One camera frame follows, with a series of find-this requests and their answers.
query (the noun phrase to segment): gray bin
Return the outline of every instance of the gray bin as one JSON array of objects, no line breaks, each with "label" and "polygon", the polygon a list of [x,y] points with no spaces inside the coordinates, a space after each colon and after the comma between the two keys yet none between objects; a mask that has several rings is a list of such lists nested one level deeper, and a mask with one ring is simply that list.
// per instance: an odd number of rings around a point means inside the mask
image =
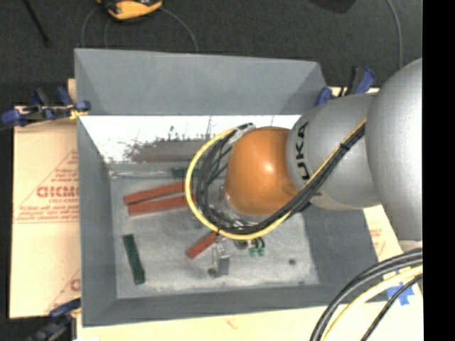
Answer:
[{"label": "gray bin", "polygon": [[[101,121],[106,115],[120,117],[119,120],[142,115],[149,117],[151,123],[154,117],[178,115],[300,115],[314,106],[325,85],[317,63],[298,60],[77,49],[75,65],[77,99],[91,101],[92,122],[97,117]],[[298,254],[281,252],[278,257],[261,259],[270,261],[269,269],[274,264],[283,266],[277,263],[282,259],[289,260],[289,272],[294,273],[299,270],[295,267],[297,259],[306,272],[301,278],[286,281],[270,276],[256,283],[246,281],[242,286],[238,279],[237,283],[229,283],[227,276],[224,283],[204,279],[202,286],[193,284],[184,290],[135,286],[127,279],[131,274],[121,271],[127,263],[122,255],[121,234],[137,231],[141,259],[156,266],[156,271],[166,273],[171,265],[166,267],[159,260],[154,263],[159,255],[153,254],[150,243],[144,246],[140,232],[151,230],[154,236],[149,240],[157,242],[155,248],[163,249],[156,231],[169,229],[133,226],[122,219],[118,205],[122,199],[118,197],[137,182],[119,184],[112,171],[121,168],[139,173],[163,164],[113,163],[103,155],[95,136],[81,119],[78,151],[82,322],[86,326],[327,304],[351,278],[377,261],[362,211],[333,212],[309,207],[303,216],[282,225],[282,231],[287,226],[290,232],[295,232],[290,226],[300,226],[299,236],[289,242],[301,240],[296,248]],[[153,178],[138,188],[166,180],[166,175]],[[176,216],[190,214],[178,212]],[[251,279],[256,278],[260,276],[253,269]]]}]

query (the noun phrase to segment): metal part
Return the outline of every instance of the metal part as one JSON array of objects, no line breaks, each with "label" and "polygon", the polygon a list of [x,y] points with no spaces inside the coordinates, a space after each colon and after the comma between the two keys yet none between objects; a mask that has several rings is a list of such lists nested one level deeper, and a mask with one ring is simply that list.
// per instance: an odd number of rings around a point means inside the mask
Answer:
[{"label": "metal part", "polygon": [[134,241],[134,235],[128,234],[123,237],[123,244],[127,252],[129,265],[131,267],[134,283],[136,285],[145,283],[145,271],[139,258],[139,252],[137,251],[136,242]]},{"label": "metal part", "polygon": [[230,255],[226,253],[225,248],[220,241],[215,243],[212,255],[213,268],[208,269],[208,275],[212,279],[227,276],[229,274]]}]

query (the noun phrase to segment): black cable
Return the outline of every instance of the black cable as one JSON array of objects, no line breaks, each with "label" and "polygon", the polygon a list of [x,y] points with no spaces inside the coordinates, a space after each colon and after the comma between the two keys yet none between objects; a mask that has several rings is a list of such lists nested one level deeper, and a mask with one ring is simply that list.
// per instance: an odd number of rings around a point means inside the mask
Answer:
[{"label": "black cable", "polygon": [[35,23],[36,28],[38,29],[38,32],[41,35],[41,38],[43,39],[44,46],[49,48],[50,47],[50,39],[46,32],[44,31],[43,26],[41,25],[41,22],[39,21],[38,17],[35,14],[35,11],[33,10],[33,7],[30,4],[29,0],[22,0],[23,4],[26,6],[26,9],[28,11],[28,14],[30,15],[31,19]]},{"label": "black cable", "polygon": [[[189,33],[189,35],[191,37],[191,40],[193,41],[193,44],[194,44],[195,53],[199,53],[198,42],[197,42],[196,37],[194,36],[193,32],[191,31],[191,29],[177,15],[175,15],[174,13],[171,13],[169,10],[167,10],[167,9],[165,9],[163,7],[159,8],[159,10],[160,11],[164,11],[169,16],[171,16],[172,18],[176,19],[188,31],[188,33]],[[107,29],[109,28],[110,22],[111,22],[111,19],[109,19],[106,22],[105,28],[103,30],[103,43],[105,45],[105,48],[109,47],[109,45],[107,44]]]},{"label": "black cable", "polygon": [[398,69],[403,67],[403,39],[402,39],[402,33],[401,33],[401,25],[400,25],[400,20],[398,18],[398,14],[395,10],[395,7],[393,6],[391,0],[385,0],[387,2],[387,5],[390,7],[390,10],[392,11],[393,18],[395,20],[395,24],[397,26],[397,34],[398,34]]},{"label": "black cable", "polygon": [[101,5],[96,5],[96,7],[87,14],[85,17],[84,23],[82,24],[82,28],[80,30],[80,45],[82,48],[85,48],[85,29],[87,28],[88,21],[92,18],[93,14],[101,8]]},{"label": "black cable", "polygon": [[375,318],[375,320],[373,321],[371,326],[368,328],[368,330],[362,336],[360,341],[366,341],[371,336],[373,331],[379,325],[379,322],[384,318],[385,314],[392,307],[393,303],[397,300],[397,298],[400,297],[407,289],[411,288],[414,284],[416,284],[416,282],[418,282],[420,279],[422,279],[422,277],[423,277],[423,274],[416,276],[414,279],[407,282],[405,285],[403,285],[398,291],[396,291],[393,294],[393,296],[385,304],[384,308],[379,312],[378,316]]},{"label": "black cable", "polygon": [[168,14],[172,18],[176,19],[186,29],[186,31],[188,32],[188,34],[191,37],[191,40],[193,41],[195,53],[199,53],[199,46],[198,46],[198,42],[196,40],[196,37],[194,36],[194,34],[191,31],[191,29],[183,22],[183,20],[181,20],[176,14],[172,13],[168,9],[165,9],[165,8],[161,7],[161,8],[159,8],[159,10],[160,11],[164,11],[166,14]]},{"label": "black cable", "polygon": [[385,274],[403,269],[408,266],[420,265],[422,262],[423,251],[421,249],[418,249],[415,251],[410,251],[409,253],[395,256],[382,263],[378,263],[358,274],[338,293],[338,295],[327,306],[311,334],[310,341],[320,341],[337,307],[361,286],[364,284],[372,284],[376,278],[384,276]]}]

